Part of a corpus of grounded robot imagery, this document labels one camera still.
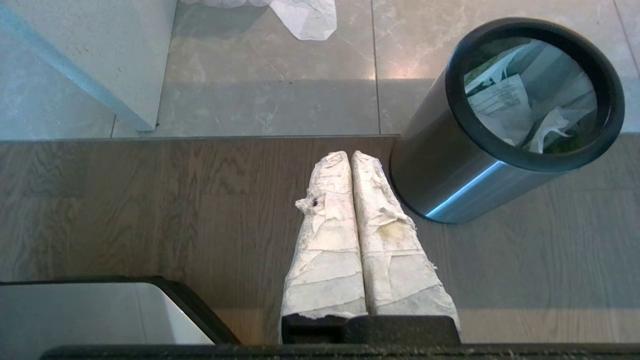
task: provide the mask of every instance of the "black container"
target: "black container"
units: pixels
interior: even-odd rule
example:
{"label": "black container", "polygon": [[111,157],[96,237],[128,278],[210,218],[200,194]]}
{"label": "black container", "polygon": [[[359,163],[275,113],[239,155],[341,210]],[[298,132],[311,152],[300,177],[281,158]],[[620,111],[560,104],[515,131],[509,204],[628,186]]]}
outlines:
{"label": "black container", "polygon": [[[560,149],[553,153],[537,153],[530,151],[528,145],[514,146],[503,141],[480,121],[467,99],[471,95],[468,89],[465,91],[465,75],[482,60],[523,38],[539,40],[564,52],[592,86],[594,110],[590,113],[590,128],[573,136],[571,146],[562,149],[558,145]],[[556,74],[538,82],[546,99],[553,100],[554,91],[562,87],[554,83],[561,76]],[[393,150],[391,180],[396,194],[420,216],[447,224],[463,223],[597,159],[620,133],[624,113],[620,79],[591,42],[547,21],[495,20],[471,31],[453,51]],[[533,130],[527,135],[529,140],[532,133]],[[569,141],[565,135],[558,140],[560,143]]]}

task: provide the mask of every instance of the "hardwood floor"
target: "hardwood floor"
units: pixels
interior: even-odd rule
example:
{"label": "hardwood floor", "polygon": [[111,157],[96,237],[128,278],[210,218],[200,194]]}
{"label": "hardwood floor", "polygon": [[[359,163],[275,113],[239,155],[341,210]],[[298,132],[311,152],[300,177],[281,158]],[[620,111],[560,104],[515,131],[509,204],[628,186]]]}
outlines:
{"label": "hardwood floor", "polygon": [[[162,275],[274,343],[315,162],[393,138],[0,144],[0,281]],[[640,136],[465,225],[414,217],[466,342],[640,341]]]}

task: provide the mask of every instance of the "paper-wrapped bundle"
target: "paper-wrapped bundle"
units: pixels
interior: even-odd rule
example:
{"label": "paper-wrapped bundle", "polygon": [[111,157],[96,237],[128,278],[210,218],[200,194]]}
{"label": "paper-wrapped bundle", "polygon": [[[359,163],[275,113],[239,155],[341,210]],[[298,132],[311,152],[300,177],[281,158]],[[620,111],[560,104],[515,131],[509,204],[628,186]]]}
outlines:
{"label": "paper-wrapped bundle", "polygon": [[285,280],[282,317],[367,314],[352,189],[344,151],[316,164],[307,197],[296,202],[305,219]]}
{"label": "paper-wrapped bundle", "polygon": [[378,159],[356,151],[353,198],[367,308],[372,315],[445,315],[460,329],[453,300],[436,275]]}

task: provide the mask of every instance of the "trash can rim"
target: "trash can rim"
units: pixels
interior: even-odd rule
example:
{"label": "trash can rim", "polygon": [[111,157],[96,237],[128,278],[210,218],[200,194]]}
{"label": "trash can rim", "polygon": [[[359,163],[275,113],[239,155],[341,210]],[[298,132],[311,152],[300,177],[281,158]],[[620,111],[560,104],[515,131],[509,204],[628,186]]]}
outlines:
{"label": "trash can rim", "polygon": [[[602,133],[589,145],[563,154],[537,154],[503,142],[476,117],[464,90],[464,64],[470,58],[470,52],[479,46],[512,37],[532,38],[556,46],[573,58],[587,74],[598,102],[596,115],[601,119],[606,118]],[[618,137],[625,114],[622,85],[607,57],[576,32],[539,19],[498,19],[471,31],[458,43],[445,68],[445,91],[454,118],[476,145],[497,160],[537,172],[569,171],[597,159]]]}

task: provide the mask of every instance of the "crumpled tissue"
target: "crumpled tissue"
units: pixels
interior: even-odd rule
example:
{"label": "crumpled tissue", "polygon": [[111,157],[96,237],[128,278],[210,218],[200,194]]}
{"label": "crumpled tissue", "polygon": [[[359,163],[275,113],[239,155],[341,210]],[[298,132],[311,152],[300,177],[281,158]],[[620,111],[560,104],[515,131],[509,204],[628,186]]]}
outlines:
{"label": "crumpled tissue", "polygon": [[218,8],[235,8],[247,3],[270,5],[284,26],[299,40],[326,40],[337,28],[335,0],[180,0]]}

